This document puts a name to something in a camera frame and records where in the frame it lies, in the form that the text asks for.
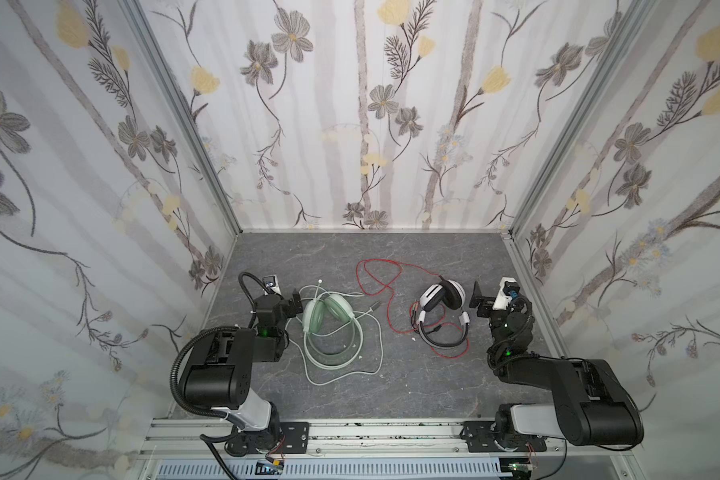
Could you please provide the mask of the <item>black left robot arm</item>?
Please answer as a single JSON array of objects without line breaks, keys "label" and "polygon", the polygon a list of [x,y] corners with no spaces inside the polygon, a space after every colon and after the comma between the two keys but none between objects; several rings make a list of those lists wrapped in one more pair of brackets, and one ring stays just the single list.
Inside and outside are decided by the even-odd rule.
[{"label": "black left robot arm", "polygon": [[283,295],[275,276],[242,272],[238,282],[250,304],[249,322],[202,330],[169,373],[170,393],[182,410],[230,425],[226,435],[200,436],[216,459],[219,446],[232,457],[285,451],[286,428],[274,403],[253,390],[253,365],[281,360],[291,344],[286,323],[303,312],[299,292]]}]

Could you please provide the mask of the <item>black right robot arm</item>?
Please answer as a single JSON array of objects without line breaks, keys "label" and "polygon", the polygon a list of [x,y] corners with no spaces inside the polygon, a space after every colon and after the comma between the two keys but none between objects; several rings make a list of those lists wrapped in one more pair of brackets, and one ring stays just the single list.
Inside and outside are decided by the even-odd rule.
[{"label": "black right robot arm", "polygon": [[548,391],[550,404],[507,403],[491,426],[494,441],[511,449],[533,438],[555,438],[574,446],[624,451],[644,439],[640,409],[607,361],[556,358],[529,350],[533,304],[511,277],[494,296],[474,284],[469,307],[489,320],[493,343],[487,365],[503,383]]}]

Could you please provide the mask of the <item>green white headphones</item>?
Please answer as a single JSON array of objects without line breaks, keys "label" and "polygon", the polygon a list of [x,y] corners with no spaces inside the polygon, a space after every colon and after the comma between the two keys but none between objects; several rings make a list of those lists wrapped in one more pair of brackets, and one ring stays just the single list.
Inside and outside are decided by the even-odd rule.
[{"label": "green white headphones", "polygon": [[[341,350],[325,351],[316,343],[348,330],[349,337]],[[303,353],[309,363],[327,371],[350,366],[358,357],[364,343],[364,333],[354,308],[344,294],[318,293],[310,300],[302,316]]]}]

